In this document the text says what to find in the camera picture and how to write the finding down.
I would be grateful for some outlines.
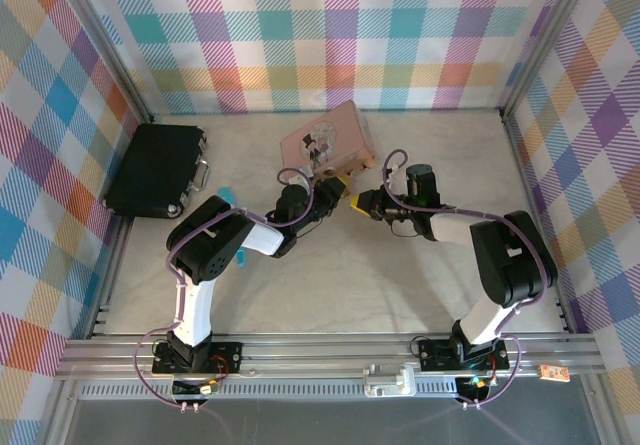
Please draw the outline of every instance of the metal rail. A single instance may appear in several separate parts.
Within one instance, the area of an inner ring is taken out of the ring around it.
[[[415,334],[252,334],[224,335],[216,341],[242,342],[243,361],[234,379],[251,378],[362,378],[362,371],[372,364],[412,364],[416,376],[470,376],[470,372],[420,371],[409,350]],[[446,335],[427,335],[442,339]],[[568,366],[571,373],[598,373],[604,364],[595,339],[588,334],[523,333],[517,334],[522,345],[522,362],[518,376],[537,375],[542,364]],[[57,380],[112,380],[135,378],[132,355],[140,336],[95,337],[71,340],[60,361]],[[154,340],[143,343],[140,365],[153,379],[151,347]],[[507,342],[511,363],[516,349]]]
[[[106,258],[106,267],[101,274],[101,281],[98,284],[98,293],[96,300],[93,300],[89,309],[90,320],[84,330],[84,338],[89,339],[94,335],[96,328],[104,326],[107,322],[107,314],[109,313],[109,304],[111,302],[111,294],[116,284],[120,265],[127,248],[127,240],[133,226],[133,218],[114,216],[111,220],[115,221],[112,242],[108,247],[108,256]]]

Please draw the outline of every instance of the white bracket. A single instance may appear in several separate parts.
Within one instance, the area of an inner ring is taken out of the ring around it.
[[[412,397],[416,394],[413,366],[373,364],[364,369],[364,394],[369,398]]]

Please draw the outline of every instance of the briefcase handle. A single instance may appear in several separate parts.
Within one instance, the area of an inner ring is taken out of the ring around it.
[[[198,167],[200,165],[204,165],[204,175],[202,175],[202,180],[200,181],[200,185],[196,185],[195,183],[191,184],[191,190],[194,192],[201,192],[202,189],[207,185],[207,180],[209,180],[209,171],[211,167],[209,166],[209,162],[207,162],[204,158],[198,158]]]

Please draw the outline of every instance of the vent slot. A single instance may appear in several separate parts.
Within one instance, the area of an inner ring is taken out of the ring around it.
[[[170,382],[152,384],[163,396],[170,393]],[[417,377],[417,397],[450,397],[456,394],[455,379],[450,377]],[[79,398],[82,399],[139,399],[151,394],[137,380],[115,380],[105,383],[91,380],[84,383]],[[228,379],[222,383],[218,398],[365,398],[364,384],[358,379],[331,380],[276,380],[276,379]]]

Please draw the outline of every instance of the blue object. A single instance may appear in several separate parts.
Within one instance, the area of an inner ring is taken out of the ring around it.
[[[231,187],[222,187],[218,190],[218,196],[232,207],[236,206],[236,199],[233,196]],[[236,262],[240,268],[244,267],[244,248],[240,247],[236,252]]]

